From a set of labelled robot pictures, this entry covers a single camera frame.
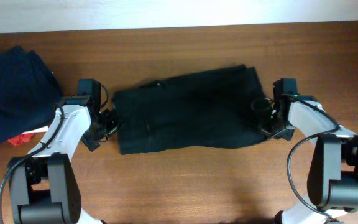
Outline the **black shorts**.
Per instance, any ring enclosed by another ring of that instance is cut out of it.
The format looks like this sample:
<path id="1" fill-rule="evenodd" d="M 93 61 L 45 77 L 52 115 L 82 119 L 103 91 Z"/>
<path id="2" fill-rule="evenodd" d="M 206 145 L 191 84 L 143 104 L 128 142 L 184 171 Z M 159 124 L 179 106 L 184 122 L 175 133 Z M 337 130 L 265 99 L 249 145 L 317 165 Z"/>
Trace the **black shorts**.
<path id="1" fill-rule="evenodd" d="M 189 146 L 237 149 L 262 143 L 251 109 L 264 97 L 253 67 L 245 65 L 156 80 L 115 92 L 112 102 L 124 122 L 121 154 Z"/>

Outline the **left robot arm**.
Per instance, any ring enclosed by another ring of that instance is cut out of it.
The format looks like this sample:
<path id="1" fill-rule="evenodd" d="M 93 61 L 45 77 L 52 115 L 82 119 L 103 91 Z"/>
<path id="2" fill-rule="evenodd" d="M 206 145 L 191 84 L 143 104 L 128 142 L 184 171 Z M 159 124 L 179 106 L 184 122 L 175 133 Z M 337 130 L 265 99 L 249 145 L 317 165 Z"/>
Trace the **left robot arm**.
<path id="1" fill-rule="evenodd" d="M 5 188 L 14 223 L 103 222 L 83 209 L 71 160 L 79 143 L 94 151 L 122 127 L 116 111 L 101 100 L 107 91 L 95 79 L 79 80 L 77 94 L 55 105 L 55 117 L 40 142 L 9 161 L 0 186 L 0 223 Z"/>

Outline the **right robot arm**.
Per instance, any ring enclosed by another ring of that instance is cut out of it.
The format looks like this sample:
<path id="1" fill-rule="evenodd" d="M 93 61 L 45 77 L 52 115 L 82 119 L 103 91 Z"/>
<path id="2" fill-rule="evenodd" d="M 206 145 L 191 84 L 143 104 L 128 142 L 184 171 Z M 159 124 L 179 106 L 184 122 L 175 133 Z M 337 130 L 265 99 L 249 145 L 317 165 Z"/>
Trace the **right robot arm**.
<path id="1" fill-rule="evenodd" d="M 286 170 L 298 199 L 292 208 L 279 211 L 274 223 L 338 223 L 338 217 L 358 211 L 358 134 L 327 114 L 311 95 L 301 95 L 293 78 L 273 83 L 273 98 L 257 98 L 251 104 L 267 139 L 289 141 L 296 129 L 304 139 L 290 150 Z M 291 176 L 291 159 L 304 143 L 314 146 L 307 178 L 307 193 L 297 191 Z"/>

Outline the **white paper tag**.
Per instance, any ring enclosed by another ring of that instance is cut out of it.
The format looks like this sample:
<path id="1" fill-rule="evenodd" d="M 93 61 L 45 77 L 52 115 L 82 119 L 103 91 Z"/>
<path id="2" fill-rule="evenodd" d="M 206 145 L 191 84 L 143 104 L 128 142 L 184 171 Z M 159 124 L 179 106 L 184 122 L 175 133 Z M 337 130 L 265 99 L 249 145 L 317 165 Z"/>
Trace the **white paper tag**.
<path id="1" fill-rule="evenodd" d="M 48 131 L 48 126 L 42 126 L 40 128 L 37 128 L 37 129 L 33 129 L 33 130 L 30 130 L 30 131 L 25 131 L 23 132 L 22 134 L 30 134 L 30 133 L 45 133 Z"/>

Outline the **red cloth piece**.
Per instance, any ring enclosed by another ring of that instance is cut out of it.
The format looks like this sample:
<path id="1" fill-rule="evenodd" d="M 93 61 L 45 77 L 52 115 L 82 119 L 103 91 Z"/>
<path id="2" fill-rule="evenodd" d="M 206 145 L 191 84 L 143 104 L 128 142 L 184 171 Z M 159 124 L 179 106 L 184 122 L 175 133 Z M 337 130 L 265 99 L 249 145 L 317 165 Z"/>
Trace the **red cloth piece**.
<path id="1" fill-rule="evenodd" d="M 18 136 L 8 139 L 7 141 L 16 147 L 20 146 L 23 143 L 29 142 L 34 136 L 35 133 L 20 134 Z"/>

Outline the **navy blue folded garment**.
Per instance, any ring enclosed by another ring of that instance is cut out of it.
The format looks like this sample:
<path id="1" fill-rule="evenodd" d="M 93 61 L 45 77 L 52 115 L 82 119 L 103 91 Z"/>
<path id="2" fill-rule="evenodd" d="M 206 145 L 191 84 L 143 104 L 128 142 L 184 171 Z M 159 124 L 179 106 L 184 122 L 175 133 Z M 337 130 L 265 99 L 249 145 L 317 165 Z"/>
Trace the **navy blue folded garment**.
<path id="1" fill-rule="evenodd" d="M 15 46 L 1 53 L 0 143 L 52 120 L 62 97 L 53 73 L 34 51 Z"/>

